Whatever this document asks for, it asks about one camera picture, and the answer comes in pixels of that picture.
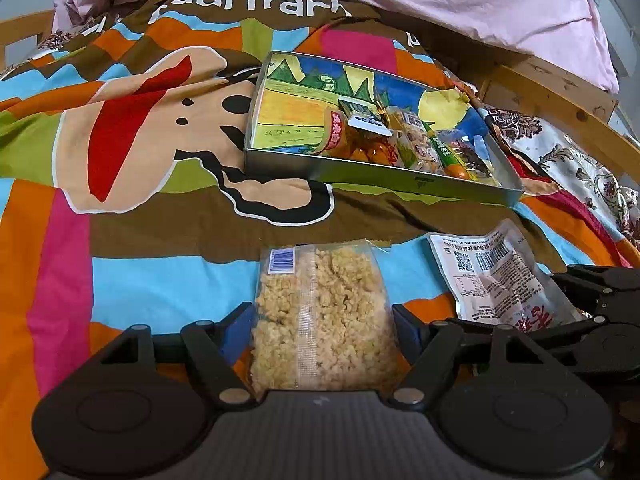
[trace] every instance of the monkey's red mouth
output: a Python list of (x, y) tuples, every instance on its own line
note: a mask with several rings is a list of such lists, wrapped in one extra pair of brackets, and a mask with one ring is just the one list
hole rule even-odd
[(89, 192), (100, 202), (107, 200), (136, 134), (169, 88), (187, 81), (191, 58), (147, 79), (132, 95), (109, 99), (102, 104), (89, 136), (87, 179)]

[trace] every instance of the barcode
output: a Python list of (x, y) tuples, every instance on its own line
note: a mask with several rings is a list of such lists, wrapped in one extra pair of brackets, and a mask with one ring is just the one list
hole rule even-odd
[(268, 274), (293, 274), (296, 266), (295, 247), (272, 249)]
[(420, 120), (420, 117), (418, 117), (417, 115), (405, 112), (404, 113), (404, 122), (408, 123), (408, 124), (411, 124), (412, 126), (415, 126), (416, 128), (420, 128), (421, 131), (425, 131), (424, 124), (422, 124), (422, 121)]
[(500, 240), (500, 243), (490, 251), (476, 254), (476, 258), (481, 270), (489, 270), (507, 254), (509, 254), (509, 251), (504, 245), (504, 240)]
[(456, 263), (458, 264), (458, 270), (465, 272), (473, 272), (474, 266), (471, 264), (471, 260), (469, 259), (469, 255), (465, 253), (459, 253), (458, 251), (453, 251), (456, 257)]

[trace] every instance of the magenta stripe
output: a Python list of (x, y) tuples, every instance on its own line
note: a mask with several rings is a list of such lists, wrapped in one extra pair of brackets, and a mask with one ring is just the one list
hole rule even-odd
[(93, 301), (89, 215), (71, 211), (57, 189), (27, 313), (41, 396), (88, 359)]

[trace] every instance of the metal screw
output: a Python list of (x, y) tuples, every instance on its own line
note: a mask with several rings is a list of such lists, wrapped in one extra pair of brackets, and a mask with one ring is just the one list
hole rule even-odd
[(424, 393), (417, 388), (400, 388), (394, 391), (394, 399), (403, 404), (418, 404), (424, 399)]
[(242, 388), (227, 388), (218, 396), (225, 404), (244, 404), (251, 399), (251, 394)]

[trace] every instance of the colorful blanket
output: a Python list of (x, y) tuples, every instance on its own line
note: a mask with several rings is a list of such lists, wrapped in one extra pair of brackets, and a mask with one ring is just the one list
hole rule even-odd
[[(424, 320), (454, 313), (427, 232), (486, 234), (510, 218), (545, 270), (640, 264), (522, 159), (514, 208), (245, 175), (270, 50), (421, 81), (443, 90), (423, 109), (440, 127), (484, 127), (418, 38), (380, 20), (342, 0), (149, 0), (0, 81), (2, 480), (42, 476), (31, 413), (92, 352), (135, 323), (222, 319), (253, 300), (268, 246), (388, 240), (376, 256), (390, 300)], [(357, 73), (346, 78), (357, 92)]]

